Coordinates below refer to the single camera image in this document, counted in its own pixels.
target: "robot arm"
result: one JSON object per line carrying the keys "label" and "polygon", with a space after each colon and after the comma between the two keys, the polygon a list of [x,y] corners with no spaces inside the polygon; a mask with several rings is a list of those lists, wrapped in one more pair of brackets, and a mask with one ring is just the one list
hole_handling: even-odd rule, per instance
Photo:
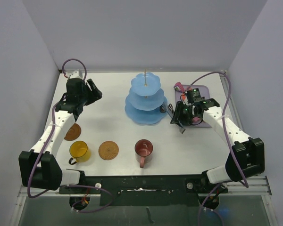
{"label": "robot arm", "polygon": [[[225,130],[222,123],[222,109],[214,99],[201,97],[199,89],[186,92],[188,104],[182,101],[176,103],[171,124],[179,126],[193,126],[194,119],[205,121],[227,143]],[[251,177],[264,172],[264,143],[260,138],[253,139],[237,127],[227,116],[225,126],[232,146],[233,153],[245,177]],[[239,181],[242,176],[229,154],[225,165],[219,166],[202,173],[211,184],[225,181]]]}
{"label": "robot arm", "polygon": [[[62,185],[79,183],[81,173],[77,170],[61,169],[55,157],[66,133],[82,113],[83,106],[101,99],[102,93],[91,79],[88,79],[87,83],[81,78],[68,79],[66,88],[67,92],[63,94],[61,100],[54,108],[55,130],[33,175],[31,186],[35,188],[56,190]],[[24,186],[28,185],[33,165],[45,141],[50,136],[52,126],[53,121],[51,121],[31,150],[22,152],[19,156],[21,178]]]}
{"label": "robot arm", "polygon": [[[226,143],[222,117],[220,117],[221,112],[221,107],[210,107],[203,112],[203,120],[208,123]],[[233,152],[245,177],[248,178],[264,172],[263,141],[260,138],[251,138],[250,135],[243,132],[227,116],[225,116],[225,126]],[[209,182],[212,184],[242,180],[231,154],[229,154],[225,165],[208,170],[206,175]]]}

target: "yellow cup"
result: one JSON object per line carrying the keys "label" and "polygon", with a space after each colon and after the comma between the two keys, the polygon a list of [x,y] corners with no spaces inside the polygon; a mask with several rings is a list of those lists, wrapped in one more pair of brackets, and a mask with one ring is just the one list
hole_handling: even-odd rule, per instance
{"label": "yellow cup", "polygon": [[70,155],[72,158],[69,159],[69,164],[74,165],[77,162],[84,162],[90,159],[91,151],[87,144],[83,141],[75,141],[69,149]]}

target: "white wall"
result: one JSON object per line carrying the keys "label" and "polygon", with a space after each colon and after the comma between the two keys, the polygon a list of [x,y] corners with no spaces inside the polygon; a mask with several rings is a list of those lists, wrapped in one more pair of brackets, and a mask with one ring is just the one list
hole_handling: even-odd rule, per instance
{"label": "white wall", "polygon": [[21,185],[18,156],[44,129],[57,67],[20,0],[0,0],[0,225]]}
{"label": "white wall", "polygon": [[268,0],[229,68],[246,132],[266,144],[266,174],[283,226],[283,0]]}
{"label": "white wall", "polygon": [[58,67],[93,71],[227,69],[265,2],[23,0]]}

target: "tabletop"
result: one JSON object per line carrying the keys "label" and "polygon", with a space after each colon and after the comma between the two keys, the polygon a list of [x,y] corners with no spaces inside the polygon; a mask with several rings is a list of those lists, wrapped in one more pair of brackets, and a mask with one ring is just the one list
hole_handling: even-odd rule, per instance
{"label": "tabletop", "polygon": [[[131,80],[138,73],[88,73],[102,99],[85,106],[77,120],[82,133],[77,140],[84,141],[92,155],[87,162],[68,164],[69,148],[75,141],[64,140],[56,159],[63,169],[83,170],[87,176],[130,175],[180,175],[200,174],[205,170],[224,165],[229,154],[227,145],[212,128],[186,128],[181,134],[176,125],[171,125],[167,115],[158,124],[138,125],[125,113],[125,98],[129,94]],[[206,72],[159,72],[161,88],[168,103],[175,106],[173,86],[176,82],[190,84]],[[51,107],[66,91],[67,79],[60,75]],[[196,85],[208,87],[210,97],[224,106],[226,96],[219,74],[209,75]],[[230,110],[226,114],[231,118]],[[134,145],[140,139],[153,144],[153,158],[143,169],[135,158]],[[118,156],[112,160],[100,158],[98,149],[105,141],[114,141],[119,147]]]}

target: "orange coaster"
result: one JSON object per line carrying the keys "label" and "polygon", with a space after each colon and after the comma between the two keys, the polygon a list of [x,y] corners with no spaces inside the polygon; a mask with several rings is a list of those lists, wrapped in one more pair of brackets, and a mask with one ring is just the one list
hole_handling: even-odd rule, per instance
{"label": "orange coaster", "polygon": [[81,134],[81,127],[78,124],[73,124],[73,126],[68,130],[66,136],[64,137],[67,141],[72,141],[77,139]]}
{"label": "orange coaster", "polygon": [[99,147],[99,155],[104,160],[111,160],[118,155],[118,146],[113,141],[106,141]]}

